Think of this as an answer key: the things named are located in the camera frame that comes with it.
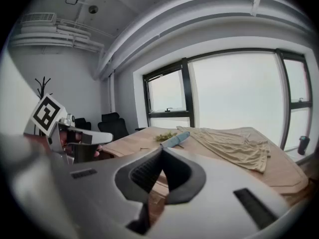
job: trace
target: black slot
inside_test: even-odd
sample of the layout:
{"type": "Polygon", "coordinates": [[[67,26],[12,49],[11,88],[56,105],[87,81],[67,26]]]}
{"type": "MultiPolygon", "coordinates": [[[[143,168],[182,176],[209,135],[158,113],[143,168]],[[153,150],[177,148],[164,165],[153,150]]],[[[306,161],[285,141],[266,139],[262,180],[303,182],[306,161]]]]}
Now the black slot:
{"type": "Polygon", "coordinates": [[[70,174],[73,177],[73,179],[79,179],[79,178],[82,178],[82,177],[85,177],[85,176],[89,176],[89,175],[92,175],[92,174],[95,174],[95,173],[97,173],[97,171],[92,169],[92,168],[90,168],[88,170],[79,171],[79,172],[72,172],[70,174]]]}
{"type": "Polygon", "coordinates": [[[248,189],[236,190],[234,194],[259,229],[264,229],[276,221],[277,217],[248,189]]]}

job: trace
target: window frame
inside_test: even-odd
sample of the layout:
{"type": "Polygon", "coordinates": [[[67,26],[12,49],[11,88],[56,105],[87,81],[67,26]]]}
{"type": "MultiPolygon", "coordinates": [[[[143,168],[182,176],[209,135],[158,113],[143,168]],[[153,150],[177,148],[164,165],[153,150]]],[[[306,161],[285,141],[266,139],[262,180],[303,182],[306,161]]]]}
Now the window frame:
{"type": "Polygon", "coordinates": [[[202,59],[204,57],[210,57],[214,55],[223,55],[227,53],[237,53],[237,52],[272,52],[277,56],[279,60],[279,70],[281,73],[281,81],[284,87],[284,130],[282,133],[280,148],[284,150],[287,137],[290,129],[290,119],[291,119],[291,111],[295,109],[301,108],[310,108],[310,115],[308,118],[307,125],[307,134],[309,136],[310,128],[311,128],[311,120],[312,120],[312,106],[313,106],[313,93],[312,86],[310,80],[310,74],[306,62],[306,58],[303,54],[298,54],[291,51],[281,50],[281,49],[268,49],[268,48],[237,48],[237,49],[227,49],[227,50],[218,50],[213,52],[208,52],[196,56],[192,56],[189,58],[183,58],[175,63],[159,68],[149,74],[143,75],[143,84],[144,84],[144,97],[145,97],[145,105],[146,105],[146,114],[148,120],[148,126],[151,125],[151,118],[174,118],[174,117],[189,117],[190,127],[195,127],[195,119],[194,119],[194,106],[193,106],[193,98],[192,98],[192,90],[191,83],[189,77],[188,70],[188,62],[202,59]],[[289,85],[289,78],[287,69],[285,66],[284,59],[299,61],[304,64],[304,69],[306,73],[307,79],[307,87],[309,92],[309,101],[301,101],[301,102],[291,102],[291,92],[289,85]],[[163,75],[167,75],[169,73],[178,71],[181,69],[182,79],[184,84],[184,93],[185,93],[185,102],[186,102],[186,111],[176,111],[176,112],[164,112],[164,113],[151,113],[151,103],[150,103],[150,94],[148,89],[148,82],[150,79],[154,79],[156,77],[160,77],[163,75]]]}

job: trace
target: beige cloth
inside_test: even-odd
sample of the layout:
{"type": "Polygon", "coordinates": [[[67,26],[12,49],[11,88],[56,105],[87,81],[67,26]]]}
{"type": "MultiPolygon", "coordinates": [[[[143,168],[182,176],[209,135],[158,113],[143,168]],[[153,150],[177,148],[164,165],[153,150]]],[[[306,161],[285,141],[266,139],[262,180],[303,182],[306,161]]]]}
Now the beige cloth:
{"type": "Polygon", "coordinates": [[[264,173],[270,147],[267,140],[249,141],[245,136],[208,128],[177,126],[207,149],[241,167],[264,173]]]}

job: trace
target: black chair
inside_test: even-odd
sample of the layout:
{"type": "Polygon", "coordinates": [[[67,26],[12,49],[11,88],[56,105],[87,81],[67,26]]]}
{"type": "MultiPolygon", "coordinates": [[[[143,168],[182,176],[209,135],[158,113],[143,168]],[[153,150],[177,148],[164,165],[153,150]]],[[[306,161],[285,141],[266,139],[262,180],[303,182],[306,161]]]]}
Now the black chair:
{"type": "Polygon", "coordinates": [[[113,141],[129,135],[124,119],[118,113],[102,114],[102,122],[98,123],[101,132],[111,133],[113,141]]]}
{"type": "Polygon", "coordinates": [[[91,123],[86,122],[85,118],[75,119],[75,127],[85,130],[91,130],[91,123]]]}

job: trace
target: floor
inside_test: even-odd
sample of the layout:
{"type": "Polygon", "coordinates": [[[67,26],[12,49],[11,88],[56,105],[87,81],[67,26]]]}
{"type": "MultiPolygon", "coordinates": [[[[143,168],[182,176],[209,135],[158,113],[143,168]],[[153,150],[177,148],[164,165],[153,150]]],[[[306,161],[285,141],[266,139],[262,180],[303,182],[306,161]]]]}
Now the floor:
{"type": "MultiPolygon", "coordinates": [[[[287,203],[292,207],[305,198],[311,198],[318,189],[319,181],[319,151],[317,151],[310,159],[299,165],[300,168],[309,178],[309,184],[306,188],[294,195],[283,196],[287,203]]],[[[164,210],[165,198],[154,191],[149,195],[149,216],[151,226],[160,217],[164,210]]]]}

